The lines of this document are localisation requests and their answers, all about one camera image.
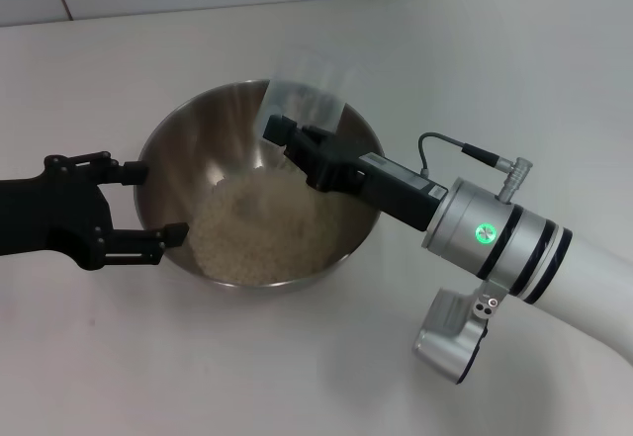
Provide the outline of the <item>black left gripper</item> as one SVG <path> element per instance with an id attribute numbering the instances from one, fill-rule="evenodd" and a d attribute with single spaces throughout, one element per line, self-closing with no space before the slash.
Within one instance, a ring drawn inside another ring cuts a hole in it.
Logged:
<path id="1" fill-rule="evenodd" d="M 143 161 L 121 164 L 108 151 L 45 158 L 32 178 L 1 182 L 1 254 L 55 251 L 88 271 L 104 266 L 157 265 L 183 245 L 186 222 L 157 229 L 113 229 L 101 184 L 142 185 Z"/>

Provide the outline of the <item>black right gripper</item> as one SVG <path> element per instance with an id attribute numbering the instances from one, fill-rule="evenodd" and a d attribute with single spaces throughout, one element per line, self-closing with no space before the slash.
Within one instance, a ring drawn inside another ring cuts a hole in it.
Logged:
<path id="1" fill-rule="evenodd" d="M 280 166 L 302 171 L 314 189 L 361 202 L 419 231 L 426 231 L 448 190 L 361 143 L 272 115 L 263 138 L 283 149 Z"/>

